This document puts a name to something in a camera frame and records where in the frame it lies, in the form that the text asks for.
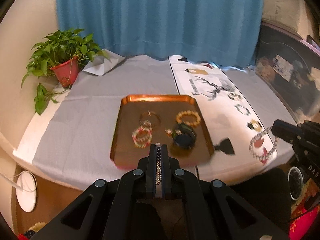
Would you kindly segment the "orange metal tray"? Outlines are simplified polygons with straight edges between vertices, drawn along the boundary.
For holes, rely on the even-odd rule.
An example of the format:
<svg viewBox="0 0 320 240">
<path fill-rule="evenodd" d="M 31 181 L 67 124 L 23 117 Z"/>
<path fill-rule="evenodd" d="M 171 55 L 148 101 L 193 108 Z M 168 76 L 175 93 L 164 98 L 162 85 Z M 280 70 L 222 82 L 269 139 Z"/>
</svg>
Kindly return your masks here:
<svg viewBox="0 0 320 240">
<path fill-rule="evenodd" d="M 156 112 L 162 121 L 158 129 L 152 130 L 151 142 L 167 145 L 169 156 L 178 159 L 181 167 L 197 166 L 210 161 L 214 146 L 203 120 L 194 128 L 195 145 L 188 150 L 178 147 L 166 133 L 167 129 L 174 129 L 177 125 L 178 113 L 200 113 L 195 98 L 188 95 L 128 95 L 121 100 L 110 152 L 110 158 L 117 168 L 134 168 L 139 159 L 149 155 L 150 148 L 138 148 L 132 138 L 132 132 L 140 126 L 139 116 L 146 111 Z"/>
</svg>

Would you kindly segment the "thin gold bangle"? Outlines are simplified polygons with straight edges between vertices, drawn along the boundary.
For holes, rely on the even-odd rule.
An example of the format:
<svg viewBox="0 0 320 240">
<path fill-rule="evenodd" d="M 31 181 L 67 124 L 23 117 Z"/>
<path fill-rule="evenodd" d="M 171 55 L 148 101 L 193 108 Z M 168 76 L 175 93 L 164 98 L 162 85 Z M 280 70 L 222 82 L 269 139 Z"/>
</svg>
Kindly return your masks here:
<svg viewBox="0 0 320 240">
<path fill-rule="evenodd" d="M 139 116 L 139 124 L 146 128 L 158 129 L 161 126 L 161 117 L 153 111 L 143 112 Z"/>
</svg>

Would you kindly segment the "white printed table runner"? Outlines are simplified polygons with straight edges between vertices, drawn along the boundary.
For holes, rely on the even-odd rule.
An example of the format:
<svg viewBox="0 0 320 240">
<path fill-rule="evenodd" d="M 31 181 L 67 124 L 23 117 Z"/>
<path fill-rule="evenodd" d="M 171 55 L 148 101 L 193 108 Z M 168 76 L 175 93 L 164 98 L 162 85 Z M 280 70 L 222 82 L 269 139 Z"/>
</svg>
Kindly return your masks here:
<svg viewBox="0 0 320 240">
<path fill-rule="evenodd" d="M 178 55 L 169 63 L 179 93 L 196 99 L 213 144 L 228 138 L 234 149 L 216 151 L 197 166 L 200 179 L 236 183 L 271 169 L 278 153 L 270 129 L 227 75 L 214 63 L 190 63 Z"/>
</svg>

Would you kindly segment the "grey table cloth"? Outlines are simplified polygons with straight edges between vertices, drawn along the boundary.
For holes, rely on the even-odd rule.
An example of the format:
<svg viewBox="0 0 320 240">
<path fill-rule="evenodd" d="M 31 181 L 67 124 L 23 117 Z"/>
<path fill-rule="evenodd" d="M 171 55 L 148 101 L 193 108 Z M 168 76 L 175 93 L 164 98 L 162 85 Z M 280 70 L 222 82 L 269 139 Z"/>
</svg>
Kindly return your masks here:
<svg viewBox="0 0 320 240">
<path fill-rule="evenodd" d="M 257 113 L 264 126 L 276 119 L 292 122 L 284 105 L 251 70 L 222 69 Z M 103 177 L 114 180 L 124 170 L 110 158 L 122 98 L 130 94 L 180 94 L 169 60 L 132 57 L 103 76 L 80 73 L 50 120 L 36 149 L 33 165 L 58 181 L 86 188 Z M 293 156 L 279 141 L 271 169 Z"/>
</svg>

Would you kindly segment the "dark plastic storage bin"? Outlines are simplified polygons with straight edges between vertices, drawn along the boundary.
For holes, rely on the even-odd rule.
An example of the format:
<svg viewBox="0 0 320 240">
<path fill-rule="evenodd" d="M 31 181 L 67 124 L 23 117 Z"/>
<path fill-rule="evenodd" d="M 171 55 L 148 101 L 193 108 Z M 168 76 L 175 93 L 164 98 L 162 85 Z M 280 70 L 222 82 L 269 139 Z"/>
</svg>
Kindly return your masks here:
<svg viewBox="0 0 320 240">
<path fill-rule="evenodd" d="M 304 39 L 262 23 L 255 73 L 297 123 L 311 121 L 319 112 L 319 50 Z"/>
</svg>

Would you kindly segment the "white round floor device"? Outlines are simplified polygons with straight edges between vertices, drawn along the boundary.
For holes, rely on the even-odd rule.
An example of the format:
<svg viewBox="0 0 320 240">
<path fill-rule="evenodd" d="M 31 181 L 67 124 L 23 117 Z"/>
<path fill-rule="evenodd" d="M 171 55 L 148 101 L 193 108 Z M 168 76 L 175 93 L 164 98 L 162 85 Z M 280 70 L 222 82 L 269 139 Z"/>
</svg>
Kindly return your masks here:
<svg viewBox="0 0 320 240">
<path fill-rule="evenodd" d="M 18 176 L 16 184 L 16 197 L 19 206 L 24 212 L 31 212 L 35 208 L 37 200 L 37 181 L 29 171 L 23 171 Z"/>
</svg>

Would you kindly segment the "red fabric on floor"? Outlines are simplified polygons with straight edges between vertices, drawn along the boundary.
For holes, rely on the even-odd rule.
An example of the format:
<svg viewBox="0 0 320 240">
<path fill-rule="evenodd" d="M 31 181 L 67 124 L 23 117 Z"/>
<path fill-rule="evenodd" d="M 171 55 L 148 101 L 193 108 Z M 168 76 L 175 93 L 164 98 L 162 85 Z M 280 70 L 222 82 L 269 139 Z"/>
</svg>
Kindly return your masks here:
<svg viewBox="0 0 320 240">
<path fill-rule="evenodd" d="M 299 211 L 299 216 L 290 222 L 289 238 L 293 240 L 302 239 L 307 231 L 311 228 L 318 214 L 319 205 L 313 207 L 310 211 L 302 208 Z"/>
</svg>

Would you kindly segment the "beige fabric storage box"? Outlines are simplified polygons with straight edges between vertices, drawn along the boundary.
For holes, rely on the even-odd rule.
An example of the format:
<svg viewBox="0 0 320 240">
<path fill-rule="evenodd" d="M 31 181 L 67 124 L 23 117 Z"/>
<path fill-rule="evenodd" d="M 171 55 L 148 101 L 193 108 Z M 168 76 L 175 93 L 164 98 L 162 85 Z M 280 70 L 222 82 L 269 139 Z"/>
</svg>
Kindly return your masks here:
<svg viewBox="0 0 320 240">
<path fill-rule="evenodd" d="M 304 40 L 319 40 L 319 26 L 304 0 L 264 0 L 262 20 Z"/>
</svg>

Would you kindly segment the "blue curtain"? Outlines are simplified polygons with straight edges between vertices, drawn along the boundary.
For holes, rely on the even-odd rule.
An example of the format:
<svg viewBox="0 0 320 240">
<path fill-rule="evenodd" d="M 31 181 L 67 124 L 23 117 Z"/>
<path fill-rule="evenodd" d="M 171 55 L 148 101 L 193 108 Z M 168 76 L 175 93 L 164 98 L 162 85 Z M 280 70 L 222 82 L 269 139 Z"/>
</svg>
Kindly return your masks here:
<svg viewBox="0 0 320 240">
<path fill-rule="evenodd" d="M 264 0 L 56 0 L 59 28 L 81 28 L 101 48 L 157 60 L 245 68 L 258 41 Z"/>
</svg>

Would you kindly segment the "red flower pot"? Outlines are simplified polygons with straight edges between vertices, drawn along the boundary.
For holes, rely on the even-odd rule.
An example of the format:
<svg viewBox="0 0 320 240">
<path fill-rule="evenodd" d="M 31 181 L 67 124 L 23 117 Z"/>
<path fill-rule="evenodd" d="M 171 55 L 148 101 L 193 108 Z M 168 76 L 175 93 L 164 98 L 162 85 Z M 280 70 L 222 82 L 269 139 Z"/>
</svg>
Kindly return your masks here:
<svg viewBox="0 0 320 240">
<path fill-rule="evenodd" d="M 80 72 L 78 58 L 75 56 L 67 62 L 51 68 L 63 88 L 71 87 L 76 81 Z"/>
</svg>

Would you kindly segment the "green potted plant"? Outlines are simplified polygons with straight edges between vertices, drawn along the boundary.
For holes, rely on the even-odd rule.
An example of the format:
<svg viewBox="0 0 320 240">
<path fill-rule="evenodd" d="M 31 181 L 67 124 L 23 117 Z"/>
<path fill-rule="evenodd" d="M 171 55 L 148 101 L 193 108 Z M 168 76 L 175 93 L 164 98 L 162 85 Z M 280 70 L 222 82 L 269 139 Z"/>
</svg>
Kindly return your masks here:
<svg viewBox="0 0 320 240">
<path fill-rule="evenodd" d="M 73 28 L 57 30 L 45 36 L 42 42 L 36 43 L 32 47 L 34 52 L 25 68 L 25 75 L 21 84 L 23 85 L 30 76 L 37 78 L 56 77 L 51 68 L 63 64 L 75 56 L 79 57 L 80 71 L 84 69 L 87 63 L 93 62 L 98 56 L 109 59 L 108 52 L 102 50 L 93 40 L 93 34 L 82 37 L 80 33 L 83 31 L 84 29 Z"/>
</svg>

